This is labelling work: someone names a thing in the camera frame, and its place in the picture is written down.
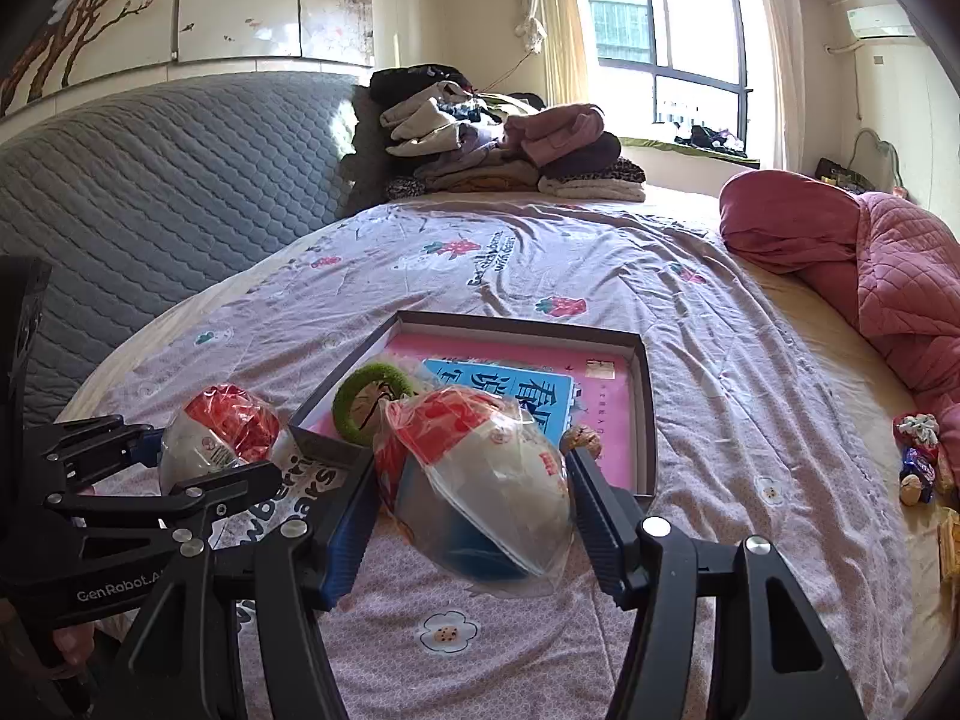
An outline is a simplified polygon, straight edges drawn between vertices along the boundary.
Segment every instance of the box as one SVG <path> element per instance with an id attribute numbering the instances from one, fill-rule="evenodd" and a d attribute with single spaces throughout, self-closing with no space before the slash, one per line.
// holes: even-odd
<path id="1" fill-rule="evenodd" d="M 298 443 L 308 429 L 336 437 L 330 418 L 334 394 L 357 367 L 384 350 L 420 359 L 487 359 L 532 370 L 558 365 L 557 372 L 569 373 L 582 386 L 586 405 L 573 413 L 573 422 L 601 434 L 604 451 L 598 464 L 606 479 L 630 490 L 645 508 L 653 500 L 653 396 L 646 350 L 637 334 L 528 319 L 400 311 L 373 330 L 296 410 L 289 424 Z"/>

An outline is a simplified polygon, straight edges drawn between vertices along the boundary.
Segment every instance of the red blanket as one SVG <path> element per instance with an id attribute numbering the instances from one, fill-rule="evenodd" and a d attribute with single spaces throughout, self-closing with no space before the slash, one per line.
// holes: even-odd
<path id="1" fill-rule="evenodd" d="M 781 170 L 731 179 L 720 218 L 731 251 L 797 274 L 880 351 L 937 416 L 960 475 L 960 245 L 947 225 L 908 200 Z"/>

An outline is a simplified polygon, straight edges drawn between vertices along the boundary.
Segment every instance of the green wreath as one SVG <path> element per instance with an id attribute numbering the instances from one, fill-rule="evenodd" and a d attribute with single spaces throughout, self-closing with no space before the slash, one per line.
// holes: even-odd
<path id="1" fill-rule="evenodd" d="M 373 384 L 373 382 L 386 384 L 387 388 L 390 389 L 392 400 L 414 394 L 413 386 L 406 374 L 398 367 L 388 365 L 387 362 L 371 362 L 369 365 L 354 370 L 340 385 L 337 394 L 333 396 L 333 408 L 331 409 L 333 424 L 345 442 L 355 443 L 359 446 L 370 446 L 373 443 L 372 439 L 360 432 L 360 427 L 350 416 L 350 409 L 357 395 L 366 385 Z"/>

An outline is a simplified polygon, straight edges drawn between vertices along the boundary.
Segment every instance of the blue book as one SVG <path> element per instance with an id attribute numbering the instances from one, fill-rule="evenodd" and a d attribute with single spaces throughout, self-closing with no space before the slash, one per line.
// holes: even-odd
<path id="1" fill-rule="evenodd" d="M 461 384 L 520 401 L 536 420 L 547 440 L 560 446 L 568 429 L 573 405 L 573 379 L 560 373 L 486 365 L 483 362 L 424 360 L 424 365 L 445 384 Z"/>

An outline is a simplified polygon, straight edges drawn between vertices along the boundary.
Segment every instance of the white curtain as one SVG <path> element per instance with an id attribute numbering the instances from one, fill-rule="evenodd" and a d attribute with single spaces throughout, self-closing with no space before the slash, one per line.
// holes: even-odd
<path id="1" fill-rule="evenodd" d="M 528 52 L 542 42 L 546 97 L 551 105 L 589 101 L 589 59 L 584 39 L 582 0 L 520 0 L 523 22 L 517 36 Z M 539 9 L 544 24 L 536 19 Z"/>
<path id="2" fill-rule="evenodd" d="M 806 121 L 800 0 L 761 1 L 773 62 L 775 109 L 771 167 L 800 172 Z"/>

